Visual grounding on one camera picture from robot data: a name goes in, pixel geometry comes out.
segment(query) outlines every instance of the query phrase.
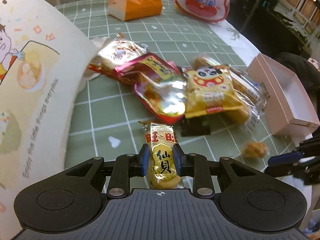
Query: yellow snack package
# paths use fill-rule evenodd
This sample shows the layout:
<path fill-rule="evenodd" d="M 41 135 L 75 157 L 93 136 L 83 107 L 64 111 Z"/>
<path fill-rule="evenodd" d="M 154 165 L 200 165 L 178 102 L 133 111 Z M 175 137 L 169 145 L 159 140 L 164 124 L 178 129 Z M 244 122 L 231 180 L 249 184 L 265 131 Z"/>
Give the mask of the yellow snack package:
<path fill-rule="evenodd" d="M 154 188 L 174 188 L 180 182 L 173 163 L 172 146 L 177 143 L 172 126 L 139 122 L 150 148 L 148 178 Z"/>
<path fill-rule="evenodd" d="M 236 95 L 229 67 L 208 56 L 196 58 L 192 69 L 186 69 L 188 92 L 186 118 L 214 114 L 243 107 Z"/>

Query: red mouth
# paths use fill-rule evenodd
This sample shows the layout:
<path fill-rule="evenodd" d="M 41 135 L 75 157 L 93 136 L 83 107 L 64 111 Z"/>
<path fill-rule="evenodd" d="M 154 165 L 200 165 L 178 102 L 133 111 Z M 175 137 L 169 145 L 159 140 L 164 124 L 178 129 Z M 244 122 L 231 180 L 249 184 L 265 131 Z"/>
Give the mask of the red mouth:
<path fill-rule="evenodd" d="M 186 0 L 186 7 L 200 17 L 211 18 L 217 14 L 215 7 L 202 5 L 197 0 Z"/>

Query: pink box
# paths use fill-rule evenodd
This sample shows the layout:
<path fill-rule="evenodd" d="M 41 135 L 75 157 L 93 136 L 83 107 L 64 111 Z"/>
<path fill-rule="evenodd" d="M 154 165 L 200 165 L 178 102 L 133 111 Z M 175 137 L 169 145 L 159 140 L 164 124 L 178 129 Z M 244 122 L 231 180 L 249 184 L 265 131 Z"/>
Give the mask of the pink box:
<path fill-rule="evenodd" d="M 311 100 L 294 72 L 263 54 L 254 58 L 247 71 L 269 94 L 264 112 L 272 135 L 305 137 L 320 126 Z"/>

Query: cartoon boy illustration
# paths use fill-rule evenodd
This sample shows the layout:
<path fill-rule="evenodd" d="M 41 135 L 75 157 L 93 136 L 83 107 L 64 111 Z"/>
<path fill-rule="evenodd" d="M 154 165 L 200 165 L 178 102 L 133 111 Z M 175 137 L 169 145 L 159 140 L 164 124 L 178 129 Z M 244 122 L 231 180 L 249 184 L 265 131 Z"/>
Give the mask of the cartoon boy illustration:
<path fill-rule="evenodd" d="M 10 68 L 12 57 L 24 60 L 25 53 L 11 48 L 11 39 L 5 33 L 4 26 L 0 24 L 0 83 Z"/>

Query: green checkered tablecloth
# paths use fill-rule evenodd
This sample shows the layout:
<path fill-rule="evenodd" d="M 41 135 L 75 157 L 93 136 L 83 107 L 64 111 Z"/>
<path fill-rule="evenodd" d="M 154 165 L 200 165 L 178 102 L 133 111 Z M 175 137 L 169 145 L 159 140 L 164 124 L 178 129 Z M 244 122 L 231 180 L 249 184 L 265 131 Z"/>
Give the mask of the green checkered tablecloth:
<path fill-rule="evenodd" d="M 146 44 L 151 52 L 167 61 L 173 60 L 180 66 L 187 66 L 188 61 L 201 52 L 221 63 L 246 69 L 241 58 L 209 25 L 179 15 L 170 1 L 163 1 L 161 15 L 129 22 L 108 16 L 107 0 L 79 1 L 58 6 L 57 9 L 90 39 L 116 37 L 121 32 L 125 38 Z M 137 153 L 145 143 L 144 133 L 137 121 L 149 118 L 152 118 L 151 113 L 132 93 L 131 88 L 105 76 L 88 82 L 75 102 L 65 167 L 94 156 L 115 160 L 122 154 Z M 224 114 L 209 116 L 209 123 L 209 136 L 181 137 L 179 127 L 175 127 L 178 142 L 186 153 L 199 153 L 208 160 L 231 156 L 262 170 L 271 156 L 294 148 L 290 138 L 270 134 L 264 115 L 253 134 L 243 132 Z M 110 137 L 120 140 L 120 145 L 112 147 Z M 257 160 L 240 157 L 244 143 L 249 140 L 263 141 L 270 149 L 270 155 Z M 192 180 L 184 180 L 184 184 L 191 187 Z M 147 184 L 145 179 L 132 178 L 131 187 L 145 188 Z"/>

